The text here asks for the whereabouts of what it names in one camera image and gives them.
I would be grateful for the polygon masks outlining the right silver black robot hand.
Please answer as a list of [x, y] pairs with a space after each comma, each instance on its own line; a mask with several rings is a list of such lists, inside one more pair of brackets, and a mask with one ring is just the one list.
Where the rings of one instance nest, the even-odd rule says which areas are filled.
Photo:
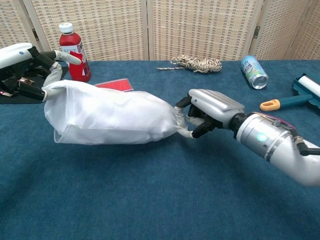
[[192, 139], [215, 128], [233, 130], [238, 119], [246, 116], [242, 104], [209, 89], [190, 89], [174, 109], [178, 133]]

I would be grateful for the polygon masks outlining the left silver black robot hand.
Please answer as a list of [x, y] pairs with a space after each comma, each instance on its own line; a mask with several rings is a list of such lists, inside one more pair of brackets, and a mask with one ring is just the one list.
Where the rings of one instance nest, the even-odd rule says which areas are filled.
[[45, 102], [59, 94], [46, 86], [60, 81], [60, 62], [80, 65], [82, 60], [67, 52], [40, 52], [29, 42], [15, 43], [0, 49], [0, 92], [9, 97], [24, 96]]

